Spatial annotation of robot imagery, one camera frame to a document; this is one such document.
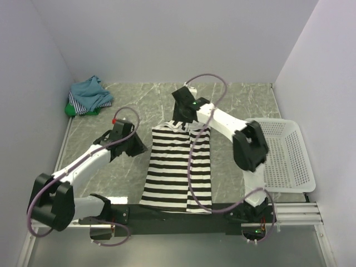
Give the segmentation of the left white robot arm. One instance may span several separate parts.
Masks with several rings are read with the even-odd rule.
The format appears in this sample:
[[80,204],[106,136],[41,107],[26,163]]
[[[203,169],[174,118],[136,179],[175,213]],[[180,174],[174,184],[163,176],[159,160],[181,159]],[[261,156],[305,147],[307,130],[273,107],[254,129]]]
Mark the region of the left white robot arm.
[[62,231],[77,219],[92,217],[103,224],[113,221],[111,201],[98,194],[75,197],[75,191],[92,174],[126,154],[135,157],[147,148],[134,125],[116,120],[113,128],[96,139],[90,148],[65,168],[36,177],[27,209],[27,225],[36,220],[52,230]]

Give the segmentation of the black white striped tank top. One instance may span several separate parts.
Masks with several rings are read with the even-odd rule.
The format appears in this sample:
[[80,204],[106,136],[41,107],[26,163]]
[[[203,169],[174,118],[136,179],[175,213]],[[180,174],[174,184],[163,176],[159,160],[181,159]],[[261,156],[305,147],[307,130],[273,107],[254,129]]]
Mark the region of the black white striped tank top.
[[152,128],[152,148],[140,205],[164,212],[212,209],[210,129],[168,121]]

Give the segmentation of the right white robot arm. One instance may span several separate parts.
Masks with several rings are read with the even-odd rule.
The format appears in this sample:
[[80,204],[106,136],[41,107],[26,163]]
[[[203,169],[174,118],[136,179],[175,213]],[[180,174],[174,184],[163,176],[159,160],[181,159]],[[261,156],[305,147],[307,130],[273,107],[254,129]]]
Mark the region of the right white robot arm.
[[194,89],[184,85],[174,91],[173,119],[181,122],[198,122],[221,133],[232,143],[233,159],[243,171],[245,197],[224,214],[235,217],[240,223],[260,221],[273,212],[265,191],[264,164],[269,148],[258,122],[235,118],[217,108],[216,104],[200,97],[195,98]]

